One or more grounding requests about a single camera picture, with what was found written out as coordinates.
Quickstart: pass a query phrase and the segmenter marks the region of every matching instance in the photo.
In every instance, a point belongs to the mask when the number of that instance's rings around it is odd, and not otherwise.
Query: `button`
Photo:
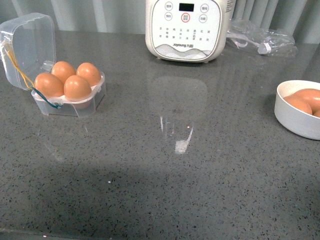
[[[184,23],[189,22],[189,20],[190,20],[190,15],[185,12],[184,14],[181,15],[181,20],[182,20],[182,22],[184,22]]]
[[[165,9],[166,9],[167,11],[171,11],[173,7],[174,7],[174,6],[172,5],[171,2],[167,1],[167,2],[165,3]]]
[[[170,21],[170,20],[172,19],[172,14],[171,14],[171,12],[167,12],[167,13],[164,15],[164,18],[165,18],[165,20]]]
[[[206,12],[208,12],[208,11],[209,11],[209,6],[208,6],[208,4],[202,4],[201,7],[200,7],[200,10],[201,10],[201,12],[203,12],[204,14],[205,14]]]
[[[200,21],[200,23],[205,23],[205,22],[207,21],[207,15],[202,14],[202,15],[199,17],[199,21]]]

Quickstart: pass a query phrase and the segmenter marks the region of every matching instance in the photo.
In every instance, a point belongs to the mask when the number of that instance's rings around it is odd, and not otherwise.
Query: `red button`
[[[182,22],[184,22],[184,23],[189,22],[189,20],[190,20],[190,15],[185,12],[184,14],[181,15],[181,20],[182,20]]]

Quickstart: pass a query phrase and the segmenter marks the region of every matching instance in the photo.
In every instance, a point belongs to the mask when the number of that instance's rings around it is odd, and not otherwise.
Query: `blue wire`
[[[60,104],[52,104],[51,102],[48,101],[48,99],[37,89],[35,89],[34,87],[32,87],[32,89],[41,97],[43,98],[43,100],[45,100],[51,107],[55,108],[55,109],[60,109],[62,107],[62,105]]]

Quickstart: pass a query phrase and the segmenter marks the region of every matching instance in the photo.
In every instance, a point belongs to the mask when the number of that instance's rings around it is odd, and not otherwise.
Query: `white ceramic bowl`
[[[309,115],[287,103],[284,97],[301,89],[319,89],[320,83],[305,80],[284,81],[276,89],[274,114],[288,130],[302,137],[320,140],[320,118]]]

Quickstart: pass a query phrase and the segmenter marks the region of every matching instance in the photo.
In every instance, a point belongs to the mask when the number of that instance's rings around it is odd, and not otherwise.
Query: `brand logo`
[[[193,48],[194,47],[193,44],[178,44],[178,43],[174,43],[173,46],[174,47],[184,47],[184,48]]]

